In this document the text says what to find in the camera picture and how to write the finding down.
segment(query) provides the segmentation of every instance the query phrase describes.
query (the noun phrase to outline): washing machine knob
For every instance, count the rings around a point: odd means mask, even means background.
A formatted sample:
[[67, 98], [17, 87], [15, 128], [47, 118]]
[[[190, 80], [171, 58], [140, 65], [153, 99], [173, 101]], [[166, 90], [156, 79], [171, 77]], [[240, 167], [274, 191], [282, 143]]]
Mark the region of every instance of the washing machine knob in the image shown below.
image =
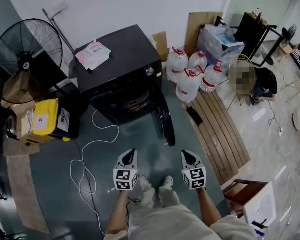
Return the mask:
[[154, 73], [155, 73], [155, 70], [154, 70], [153, 67], [147, 66], [147, 67], [145, 68], [145, 74], [146, 74], [148, 77], [152, 76]]

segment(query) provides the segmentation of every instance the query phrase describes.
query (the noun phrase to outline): white cube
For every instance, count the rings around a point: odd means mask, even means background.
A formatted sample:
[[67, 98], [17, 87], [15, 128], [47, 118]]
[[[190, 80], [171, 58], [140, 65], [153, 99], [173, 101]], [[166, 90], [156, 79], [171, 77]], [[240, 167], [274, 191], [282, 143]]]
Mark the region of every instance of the white cube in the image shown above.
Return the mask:
[[113, 181], [116, 190], [131, 191], [138, 181], [138, 171], [113, 169]]
[[183, 181], [189, 187], [189, 189], [199, 189], [206, 186], [207, 173], [205, 167], [199, 167], [195, 169], [182, 170]]

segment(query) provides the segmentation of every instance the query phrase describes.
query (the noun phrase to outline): white shirt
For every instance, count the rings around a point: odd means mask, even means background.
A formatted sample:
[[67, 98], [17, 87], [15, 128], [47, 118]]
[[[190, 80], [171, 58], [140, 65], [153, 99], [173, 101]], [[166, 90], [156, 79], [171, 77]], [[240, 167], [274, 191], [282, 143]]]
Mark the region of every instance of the white shirt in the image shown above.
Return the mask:
[[129, 233], [108, 234], [105, 240], [256, 240], [254, 229], [229, 215], [207, 227], [184, 205], [143, 208], [132, 213]]

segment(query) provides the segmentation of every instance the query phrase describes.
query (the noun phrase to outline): yellow and black container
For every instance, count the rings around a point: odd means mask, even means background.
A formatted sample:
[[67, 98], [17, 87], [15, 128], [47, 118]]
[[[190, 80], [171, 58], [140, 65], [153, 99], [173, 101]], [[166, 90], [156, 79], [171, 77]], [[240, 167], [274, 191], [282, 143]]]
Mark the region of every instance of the yellow and black container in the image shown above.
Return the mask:
[[43, 100], [35, 104], [32, 131], [70, 141], [79, 135], [79, 117], [59, 98]]

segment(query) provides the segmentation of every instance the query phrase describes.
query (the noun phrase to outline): seated person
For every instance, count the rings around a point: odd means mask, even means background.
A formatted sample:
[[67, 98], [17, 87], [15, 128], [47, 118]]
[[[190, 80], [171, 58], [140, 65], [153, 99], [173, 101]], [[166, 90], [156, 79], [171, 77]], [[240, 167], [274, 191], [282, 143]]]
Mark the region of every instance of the seated person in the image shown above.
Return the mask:
[[255, 89], [252, 99], [257, 101], [274, 102], [276, 100], [278, 83], [275, 74], [267, 69], [254, 68], [256, 74]]

